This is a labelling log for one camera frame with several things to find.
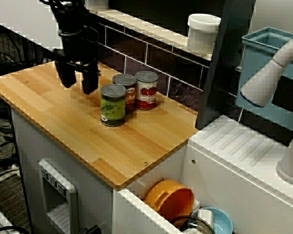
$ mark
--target blue bin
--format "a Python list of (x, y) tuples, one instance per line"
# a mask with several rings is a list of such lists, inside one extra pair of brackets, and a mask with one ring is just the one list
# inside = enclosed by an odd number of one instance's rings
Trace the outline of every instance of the blue bin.
[[(283, 45), (292, 39), (293, 34), (271, 27), (242, 37), (242, 42), (246, 47), (236, 105), (293, 131), (293, 112), (272, 104), (273, 95), (264, 108), (254, 107), (240, 95), (240, 88), (262, 69)], [(283, 76), (293, 79), (293, 61), (284, 70)]]

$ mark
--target tomato can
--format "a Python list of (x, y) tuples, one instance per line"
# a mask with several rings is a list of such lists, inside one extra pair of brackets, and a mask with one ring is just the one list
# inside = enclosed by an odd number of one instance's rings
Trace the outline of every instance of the tomato can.
[(102, 124), (117, 127), (124, 123), (127, 89), (119, 84), (107, 84), (101, 88)]
[(132, 113), (135, 110), (137, 79), (129, 74), (117, 74), (112, 80), (114, 84), (122, 85), (127, 89), (126, 114)]
[(155, 107), (155, 95), (158, 76), (154, 72), (140, 71), (135, 74), (136, 85), (136, 108), (151, 110)]

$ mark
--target orange bowl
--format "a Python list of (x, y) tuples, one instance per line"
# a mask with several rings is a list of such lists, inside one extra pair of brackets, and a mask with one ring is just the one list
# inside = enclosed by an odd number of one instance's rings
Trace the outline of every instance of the orange bowl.
[(194, 203), (190, 188), (174, 180), (167, 179), (154, 185), (144, 199), (145, 204), (168, 221), (189, 215)]

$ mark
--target blue bowl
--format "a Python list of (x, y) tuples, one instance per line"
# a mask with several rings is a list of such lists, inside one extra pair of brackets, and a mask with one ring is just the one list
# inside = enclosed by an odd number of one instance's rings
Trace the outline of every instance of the blue bowl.
[[(213, 212), (214, 218), (214, 231), (216, 234), (232, 234), (233, 226), (230, 218), (219, 209), (207, 207), (202, 208)], [(197, 217), (197, 211), (192, 213), (192, 216)]]

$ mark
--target tile backsplash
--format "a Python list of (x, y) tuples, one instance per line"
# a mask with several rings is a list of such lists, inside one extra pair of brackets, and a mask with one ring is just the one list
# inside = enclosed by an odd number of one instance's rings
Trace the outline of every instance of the tile backsplash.
[[(199, 112), (209, 60), (107, 19), (98, 19), (101, 63), (131, 75), (142, 70), (155, 72), (159, 76), (158, 92)], [(235, 105), (240, 73), (239, 69), (234, 72), (223, 114), (288, 146), (293, 131)]]
[(155, 72), (159, 76), (158, 92), (198, 111), (209, 60), (98, 19), (99, 62), (131, 75), (142, 70)]

